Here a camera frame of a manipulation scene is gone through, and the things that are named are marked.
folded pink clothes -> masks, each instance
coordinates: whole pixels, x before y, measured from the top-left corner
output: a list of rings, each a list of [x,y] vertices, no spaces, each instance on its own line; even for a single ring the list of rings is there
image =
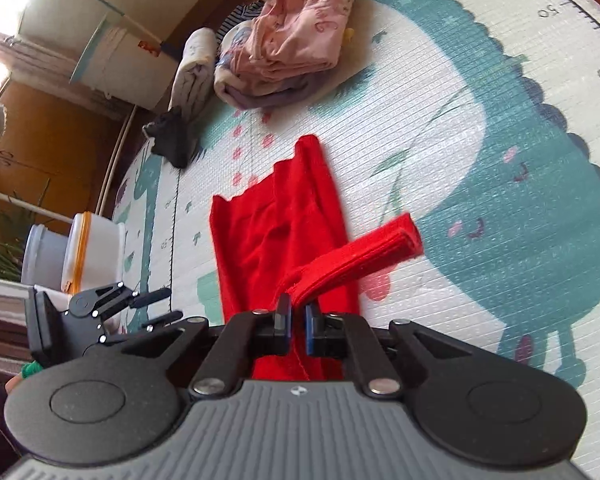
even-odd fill
[[[264,0],[230,69],[241,80],[276,82],[338,63],[353,0]]]
[[[253,77],[241,77],[231,72],[236,50],[251,33],[251,20],[232,28],[222,40],[220,60],[216,65],[214,91],[222,101],[240,110],[275,108],[309,97],[328,79],[331,71],[313,72],[281,81],[267,82]]]

wooden furniture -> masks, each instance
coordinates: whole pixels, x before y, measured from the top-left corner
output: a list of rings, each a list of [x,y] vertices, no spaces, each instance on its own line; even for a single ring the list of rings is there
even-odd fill
[[[0,102],[7,108],[0,192],[15,191],[35,204],[49,180],[42,207],[70,218],[87,210],[98,163],[107,160],[120,124],[17,82],[10,83]],[[0,202],[0,210],[7,208]],[[62,234],[70,228],[59,221],[46,225]]]

white plastic container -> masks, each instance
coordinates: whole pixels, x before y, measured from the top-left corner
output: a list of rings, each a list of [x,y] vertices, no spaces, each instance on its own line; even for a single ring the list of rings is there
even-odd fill
[[[29,231],[22,262],[21,283],[60,290],[67,237],[34,225]]]
[[[80,56],[71,82],[152,110],[173,81],[178,63],[163,52],[156,57],[139,43],[139,38],[104,17]]]
[[[61,290],[76,294],[119,282],[124,251],[124,225],[90,212],[78,213],[69,232]]]

red garment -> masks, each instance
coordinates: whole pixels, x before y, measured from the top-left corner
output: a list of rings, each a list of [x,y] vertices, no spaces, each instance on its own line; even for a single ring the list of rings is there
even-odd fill
[[[408,215],[346,245],[338,193],[315,136],[301,137],[293,158],[274,164],[271,175],[242,195],[230,201],[214,196],[209,223],[225,321],[246,310],[272,310],[285,291],[296,307],[318,295],[322,312],[359,314],[356,279],[422,254]],[[258,359],[252,376],[289,381],[340,376],[339,364],[308,357],[302,346],[302,338],[293,338],[287,356]]]

foam floor mat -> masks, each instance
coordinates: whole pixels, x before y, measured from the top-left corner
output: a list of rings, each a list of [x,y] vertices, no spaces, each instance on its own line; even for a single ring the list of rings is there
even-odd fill
[[[356,0],[349,27],[307,102],[263,114],[213,98],[188,170],[148,146],[136,158],[114,214],[125,282],[173,295],[126,313],[126,330],[176,308],[222,323],[211,197],[311,132],[352,238],[409,211],[424,239],[424,257],[361,282],[368,321],[414,319],[576,386],[589,421],[574,460],[600,479],[600,6]]]

